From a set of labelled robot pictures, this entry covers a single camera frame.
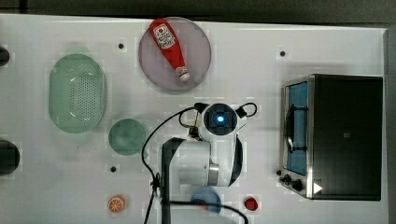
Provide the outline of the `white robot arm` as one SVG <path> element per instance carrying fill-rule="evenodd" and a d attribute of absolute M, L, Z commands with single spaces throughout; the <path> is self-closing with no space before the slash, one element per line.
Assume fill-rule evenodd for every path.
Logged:
<path fill-rule="evenodd" d="M 197 103 L 195 136 L 172 137 L 161 148 L 161 224 L 231 224 L 222 216 L 205 216 L 204 202 L 190 202 L 183 185 L 230 187 L 243 168 L 238 132 L 249 114 L 241 105 Z"/>

